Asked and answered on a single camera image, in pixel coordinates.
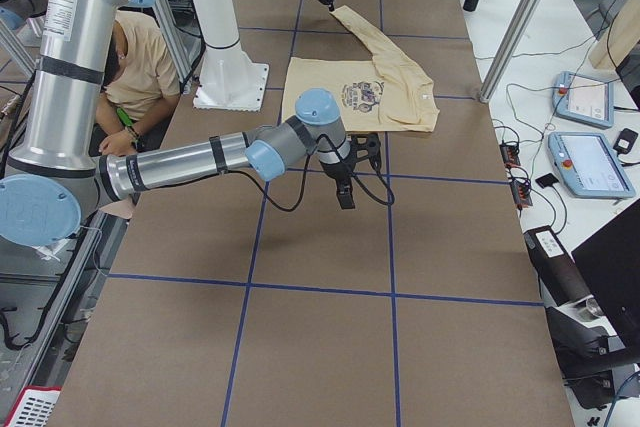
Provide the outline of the cream long-sleeve printed shirt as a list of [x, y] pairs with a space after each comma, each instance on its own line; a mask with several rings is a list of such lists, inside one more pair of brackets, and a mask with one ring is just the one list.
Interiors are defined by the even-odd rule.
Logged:
[[341, 6], [332, 15], [371, 53], [366, 61], [293, 57], [282, 100], [284, 119], [312, 88], [333, 95], [349, 132], [432, 132], [439, 109], [433, 80], [423, 68], [359, 13]]

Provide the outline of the orange black terminal block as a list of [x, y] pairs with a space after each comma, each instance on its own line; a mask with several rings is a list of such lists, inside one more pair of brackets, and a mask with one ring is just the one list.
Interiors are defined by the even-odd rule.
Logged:
[[515, 143], [502, 142], [500, 153], [506, 170], [509, 187], [516, 208], [522, 211], [531, 207], [532, 185], [528, 172], [521, 165], [519, 147]]

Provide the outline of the seated person beige shirt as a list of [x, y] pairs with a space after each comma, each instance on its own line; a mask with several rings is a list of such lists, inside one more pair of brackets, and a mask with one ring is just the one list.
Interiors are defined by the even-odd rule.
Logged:
[[118, 11], [89, 155], [127, 156], [159, 148], [180, 97], [177, 70], [155, 20]]

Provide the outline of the near blue teach pendant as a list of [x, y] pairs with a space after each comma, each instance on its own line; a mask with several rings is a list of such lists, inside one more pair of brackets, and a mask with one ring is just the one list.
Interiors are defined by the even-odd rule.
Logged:
[[636, 195], [603, 134], [553, 132], [547, 137], [547, 145], [559, 177], [573, 196], [628, 199]]

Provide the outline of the blue teach pendant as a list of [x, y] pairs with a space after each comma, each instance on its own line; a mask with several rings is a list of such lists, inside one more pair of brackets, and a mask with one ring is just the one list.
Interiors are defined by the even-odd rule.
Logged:
[[547, 137], [547, 145], [559, 177], [573, 196], [628, 199], [636, 195], [603, 134], [553, 132]]
[[613, 88], [609, 82], [562, 71], [552, 88], [552, 108], [563, 119], [608, 129], [614, 124]]

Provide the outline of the far blue teach pendant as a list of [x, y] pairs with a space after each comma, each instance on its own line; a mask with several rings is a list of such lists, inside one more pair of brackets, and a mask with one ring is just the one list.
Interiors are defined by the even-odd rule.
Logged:
[[613, 88], [609, 82], [562, 71], [552, 88], [552, 108], [563, 119], [608, 129], [614, 124]]

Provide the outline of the black monitor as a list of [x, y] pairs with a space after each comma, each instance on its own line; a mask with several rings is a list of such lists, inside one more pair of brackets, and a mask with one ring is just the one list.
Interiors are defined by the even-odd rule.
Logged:
[[626, 346], [639, 344], [639, 203], [576, 247], [572, 256], [589, 291]]

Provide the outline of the black power adapter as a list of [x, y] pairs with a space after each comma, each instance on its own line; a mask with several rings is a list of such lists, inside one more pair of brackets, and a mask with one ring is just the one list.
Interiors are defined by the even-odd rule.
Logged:
[[629, 128], [624, 128], [619, 132], [616, 141], [614, 142], [613, 149], [620, 155], [629, 154], [638, 140], [638, 137], [638, 132]]

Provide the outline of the red white plastic basket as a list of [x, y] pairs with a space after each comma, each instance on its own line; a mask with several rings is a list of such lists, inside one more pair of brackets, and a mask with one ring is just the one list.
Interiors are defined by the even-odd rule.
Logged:
[[4, 427], [44, 427], [60, 392], [60, 387], [25, 387], [10, 410]]

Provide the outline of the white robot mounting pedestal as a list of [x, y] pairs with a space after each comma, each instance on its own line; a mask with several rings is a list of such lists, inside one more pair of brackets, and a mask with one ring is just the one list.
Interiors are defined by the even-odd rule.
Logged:
[[269, 66], [254, 63], [242, 48], [232, 0], [193, 0], [205, 53], [194, 106], [256, 112], [261, 109]]

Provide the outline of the aluminium frame post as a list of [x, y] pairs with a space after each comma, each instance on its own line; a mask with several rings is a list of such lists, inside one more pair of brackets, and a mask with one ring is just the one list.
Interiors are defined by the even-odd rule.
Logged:
[[520, 0], [478, 92], [480, 102], [490, 102], [540, 1]]

